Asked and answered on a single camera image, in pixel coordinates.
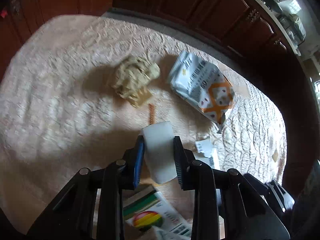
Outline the white foam block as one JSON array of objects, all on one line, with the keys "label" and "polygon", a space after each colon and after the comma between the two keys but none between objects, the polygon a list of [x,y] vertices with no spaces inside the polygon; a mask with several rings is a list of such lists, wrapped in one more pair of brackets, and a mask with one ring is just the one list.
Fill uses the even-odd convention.
[{"label": "white foam block", "polygon": [[151,179],[156,184],[164,184],[176,178],[174,130],[171,122],[149,125],[140,134],[144,138],[144,159]]}]

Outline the white orange snack bag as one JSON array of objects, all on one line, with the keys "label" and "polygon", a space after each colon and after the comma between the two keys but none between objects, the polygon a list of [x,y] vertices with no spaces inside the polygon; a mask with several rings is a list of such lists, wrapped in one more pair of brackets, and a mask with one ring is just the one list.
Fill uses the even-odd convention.
[{"label": "white orange snack bag", "polygon": [[167,78],[170,88],[180,98],[212,121],[221,133],[231,114],[235,92],[219,68],[220,61],[207,61],[183,51]]}]

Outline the beige paper ball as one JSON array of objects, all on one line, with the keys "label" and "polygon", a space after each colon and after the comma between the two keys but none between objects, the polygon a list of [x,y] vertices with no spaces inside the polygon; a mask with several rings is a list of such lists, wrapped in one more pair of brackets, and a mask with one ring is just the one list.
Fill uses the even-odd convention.
[{"label": "beige paper ball", "polygon": [[152,97],[148,85],[160,74],[157,63],[143,57],[128,56],[112,72],[108,84],[116,94],[137,108]]}]

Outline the red wooden kitchen cabinets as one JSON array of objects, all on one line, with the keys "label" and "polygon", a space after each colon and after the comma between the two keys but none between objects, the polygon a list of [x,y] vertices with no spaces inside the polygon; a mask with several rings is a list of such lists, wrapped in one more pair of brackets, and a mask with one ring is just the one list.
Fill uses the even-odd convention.
[{"label": "red wooden kitchen cabinets", "polygon": [[260,0],[1,0],[17,46],[59,15],[101,16],[110,9],[172,22],[238,55],[296,53],[276,16]]}]

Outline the small white wrapper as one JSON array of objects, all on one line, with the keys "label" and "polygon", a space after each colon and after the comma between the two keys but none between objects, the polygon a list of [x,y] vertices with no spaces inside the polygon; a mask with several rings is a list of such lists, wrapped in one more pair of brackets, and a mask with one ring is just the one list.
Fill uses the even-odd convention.
[{"label": "small white wrapper", "polygon": [[197,149],[197,153],[195,154],[196,159],[208,164],[213,169],[220,170],[217,149],[209,138],[196,141],[195,146]]}]

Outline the colourful rainbow logo box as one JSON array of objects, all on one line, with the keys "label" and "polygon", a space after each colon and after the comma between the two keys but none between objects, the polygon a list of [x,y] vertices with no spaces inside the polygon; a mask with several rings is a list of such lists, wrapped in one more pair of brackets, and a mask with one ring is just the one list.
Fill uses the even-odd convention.
[{"label": "colourful rainbow logo box", "polygon": [[140,232],[153,229],[157,239],[191,239],[191,225],[152,185],[140,185],[123,201],[123,216]]}]

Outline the pink embroidered tablecloth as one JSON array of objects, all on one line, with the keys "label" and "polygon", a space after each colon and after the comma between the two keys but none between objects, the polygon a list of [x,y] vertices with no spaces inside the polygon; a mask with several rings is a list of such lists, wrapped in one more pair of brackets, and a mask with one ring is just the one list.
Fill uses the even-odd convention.
[{"label": "pink embroidered tablecloth", "polygon": [[[182,51],[218,63],[235,89],[222,131],[172,92],[167,76]],[[109,86],[128,56],[159,65],[151,100],[132,107]],[[222,170],[260,181],[283,179],[287,142],[274,103],[214,48],[161,24],[129,16],[59,16],[18,51],[1,83],[1,208],[20,232],[82,167],[97,170],[120,158],[140,130],[169,121],[185,148],[210,139]]]}]

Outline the black wok on stove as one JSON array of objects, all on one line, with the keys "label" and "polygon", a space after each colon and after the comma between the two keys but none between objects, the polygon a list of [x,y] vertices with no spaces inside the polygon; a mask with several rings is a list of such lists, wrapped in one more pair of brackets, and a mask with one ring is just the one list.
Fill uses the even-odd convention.
[{"label": "black wok on stove", "polygon": [[275,11],[278,14],[283,13],[283,10],[281,9],[281,7],[279,6],[279,4],[276,0],[262,0],[262,1],[265,2],[266,6],[270,10]]}]

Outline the red tassel ornament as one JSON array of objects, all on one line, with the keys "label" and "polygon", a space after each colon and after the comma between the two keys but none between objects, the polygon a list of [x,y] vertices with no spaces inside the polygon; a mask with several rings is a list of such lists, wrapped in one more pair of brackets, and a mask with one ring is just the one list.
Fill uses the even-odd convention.
[{"label": "red tassel ornament", "polygon": [[1,13],[0,13],[1,18],[6,18],[7,15],[8,15],[7,10],[6,10],[6,9],[2,9],[2,11],[1,11]]}]

